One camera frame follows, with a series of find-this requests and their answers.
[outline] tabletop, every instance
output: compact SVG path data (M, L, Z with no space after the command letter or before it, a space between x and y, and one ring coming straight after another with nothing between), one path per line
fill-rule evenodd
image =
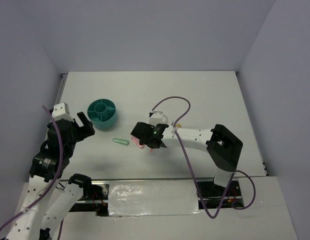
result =
M262 158L247 109L233 71L131 71L70 72L61 102L69 105L70 114L87 115L88 106L97 99L114 102L118 121L108 130L76 145L74 155L63 172L66 180L75 173L92 179L178 179L190 173L180 147L160 148L150 152L139 149L131 141L137 122L149 121L149 112L156 103L169 96L181 96L191 102L189 113L179 121L182 128L210 129L222 124L242 142L237 169L252 177L265 176ZM171 123L186 109L181 99L163 102L162 111ZM112 141L130 140L128 146ZM207 152L187 149L197 177L214 177L215 165Z

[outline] green marker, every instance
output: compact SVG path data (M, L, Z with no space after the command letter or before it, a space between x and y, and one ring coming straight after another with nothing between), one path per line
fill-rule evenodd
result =
M117 137L113 138L113 142L117 143L117 144L122 144L122 145L125 145L125 146L130 144L130 141L128 141L126 139L122 139L122 138L117 138Z

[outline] wall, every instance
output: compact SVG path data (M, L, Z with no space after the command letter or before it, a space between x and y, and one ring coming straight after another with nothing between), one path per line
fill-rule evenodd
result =
M0 0L0 226L14 215L49 122L41 106L54 104L59 83L19 6Z
M276 0L238 80L266 166L310 239L310 0Z
M62 73L239 70L273 3L19 0Z

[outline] center cup of container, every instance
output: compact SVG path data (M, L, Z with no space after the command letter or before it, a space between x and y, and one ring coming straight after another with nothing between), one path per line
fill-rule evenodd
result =
M106 108L107 108L107 106L105 103L99 102L95 105L94 110L97 113L102 113L102 112L106 111Z

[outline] teal bowl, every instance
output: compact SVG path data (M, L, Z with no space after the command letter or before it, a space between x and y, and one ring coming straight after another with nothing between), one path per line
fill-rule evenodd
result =
M108 99L93 101L87 109L87 115L93 126L99 130L109 129L117 122L115 104Z

